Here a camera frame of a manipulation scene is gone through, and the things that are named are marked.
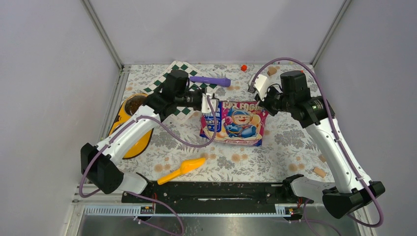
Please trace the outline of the cat food bag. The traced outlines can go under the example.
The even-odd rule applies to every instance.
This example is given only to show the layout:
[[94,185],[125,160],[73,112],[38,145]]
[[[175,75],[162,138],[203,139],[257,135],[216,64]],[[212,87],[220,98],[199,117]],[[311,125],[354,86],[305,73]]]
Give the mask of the cat food bag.
[[231,145],[259,147],[263,143],[268,112],[256,101],[220,101],[215,112],[217,125],[212,113],[201,117],[200,137]]

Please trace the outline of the yellow plastic scoop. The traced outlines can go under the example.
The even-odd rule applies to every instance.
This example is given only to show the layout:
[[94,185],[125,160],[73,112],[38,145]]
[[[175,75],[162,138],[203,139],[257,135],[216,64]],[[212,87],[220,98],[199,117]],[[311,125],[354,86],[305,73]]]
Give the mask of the yellow plastic scoop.
[[172,173],[161,177],[160,179],[157,180],[157,184],[158,185],[163,185],[169,181],[172,181],[173,179],[184,175],[194,169],[199,168],[200,166],[204,165],[204,163],[206,162],[205,158],[197,158],[197,159],[189,159],[189,160],[185,160],[180,164],[180,167],[173,171]]

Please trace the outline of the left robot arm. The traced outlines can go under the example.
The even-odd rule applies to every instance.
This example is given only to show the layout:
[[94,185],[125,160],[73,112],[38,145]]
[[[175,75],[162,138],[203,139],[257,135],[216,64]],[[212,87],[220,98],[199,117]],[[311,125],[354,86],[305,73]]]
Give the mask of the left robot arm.
[[91,194],[83,193],[83,184],[88,179],[104,194],[116,190],[133,192],[140,202],[152,197],[152,188],[144,177],[128,173],[118,168],[127,152],[147,133],[172,115],[177,107],[192,108],[201,112],[214,112],[217,100],[205,88],[191,90],[188,73],[183,70],[171,71],[137,111],[113,134],[92,145],[81,147],[82,179],[79,195],[83,198]]

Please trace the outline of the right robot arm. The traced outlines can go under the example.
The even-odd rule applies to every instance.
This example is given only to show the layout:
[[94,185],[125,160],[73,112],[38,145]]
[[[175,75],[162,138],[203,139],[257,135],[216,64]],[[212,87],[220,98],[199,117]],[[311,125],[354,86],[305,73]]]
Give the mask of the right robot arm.
[[326,110],[322,96],[311,96],[306,75],[299,70],[281,74],[281,91],[268,77],[254,77],[252,86],[259,106],[272,116],[279,112],[290,113],[313,138],[326,158],[333,175],[333,183],[309,179],[301,174],[283,181],[282,196],[293,203],[300,197],[321,203],[334,218],[340,219],[372,202],[382,195],[385,187],[373,181],[356,161],[344,141],[334,111]]

